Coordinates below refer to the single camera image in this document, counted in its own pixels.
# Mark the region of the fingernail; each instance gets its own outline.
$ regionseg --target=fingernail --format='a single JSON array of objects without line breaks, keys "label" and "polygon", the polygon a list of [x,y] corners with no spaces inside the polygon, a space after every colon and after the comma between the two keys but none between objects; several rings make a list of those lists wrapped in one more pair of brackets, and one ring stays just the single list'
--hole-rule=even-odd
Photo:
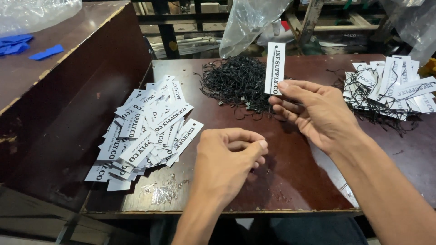
[{"label": "fingernail", "polygon": [[268,143],[264,140],[259,141],[259,144],[262,146],[262,148],[265,150],[268,148]]},{"label": "fingernail", "polygon": [[279,82],[279,88],[281,88],[281,89],[285,89],[288,86],[289,86],[289,84],[287,84],[285,81]]}]

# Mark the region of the right hand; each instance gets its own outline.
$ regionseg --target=right hand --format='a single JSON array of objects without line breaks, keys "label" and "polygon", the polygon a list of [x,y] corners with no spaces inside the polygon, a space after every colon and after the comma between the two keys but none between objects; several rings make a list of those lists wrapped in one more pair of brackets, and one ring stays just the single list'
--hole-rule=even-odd
[{"label": "right hand", "polygon": [[342,144],[352,134],[363,132],[339,89],[298,80],[281,81],[278,87],[284,97],[302,105],[271,96],[269,102],[274,111],[295,123],[327,155],[335,150],[336,143]]}]

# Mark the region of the red object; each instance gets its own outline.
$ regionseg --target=red object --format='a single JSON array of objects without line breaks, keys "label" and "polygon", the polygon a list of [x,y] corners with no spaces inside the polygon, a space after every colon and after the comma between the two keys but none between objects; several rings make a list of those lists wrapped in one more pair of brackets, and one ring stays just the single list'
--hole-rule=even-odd
[{"label": "red object", "polygon": [[289,27],[288,23],[284,20],[282,20],[282,26],[285,29],[285,31],[289,31],[291,28]]}]

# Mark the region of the dark brown tabletop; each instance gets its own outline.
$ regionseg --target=dark brown tabletop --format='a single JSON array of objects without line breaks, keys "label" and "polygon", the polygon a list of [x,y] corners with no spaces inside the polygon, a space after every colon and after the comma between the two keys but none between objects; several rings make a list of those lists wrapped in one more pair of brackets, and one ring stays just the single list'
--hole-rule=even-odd
[{"label": "dark brown tabletop", "polygon": [[[153,61],[154,79],[174,75],[181,82],[186,100],[194,106],[189,118],[204,124],[203,129],[241,127],[262,134],[269,143],[264,166],[250,173],[238,196],[225,209],[230,213],[285,213],[314,211],[360,211],[356,199],[334,163],[287,122],[264,116],[236,120],[229,106],[218,106],[199,88],[201,66],[214,59]],[[382,61],[381,54],[351,54],[286,57],[285,75],[294,79],[332,85],[337,76],[326,71],[343,68],[353,71],[353,62]],[[344,70],[337,74],[345,78]],[[359,121],[397,163],[406,177],[436,207],[435,116],[423,115],[423,122],[404,138],[393,129]],[[82,212],[105,218],[104,214],[179,213],[183,210],[193,176],[195,137],[170,167],[151,168],[129,191],[106,192],[104,185],[91,191]],[[153,186],[144,191],[146,186]]]}]

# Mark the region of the left hand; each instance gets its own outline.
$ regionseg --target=left hand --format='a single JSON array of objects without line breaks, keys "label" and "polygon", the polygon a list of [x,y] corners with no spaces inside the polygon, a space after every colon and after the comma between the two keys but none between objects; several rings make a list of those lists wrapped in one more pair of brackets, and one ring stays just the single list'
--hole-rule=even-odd
[{"label": "left hand", "polygon": [[265,163],[268,143],[244,129],[207,129],[197,145],[191,199],[206,199],[224,209],[238,194],[252,168]]}]

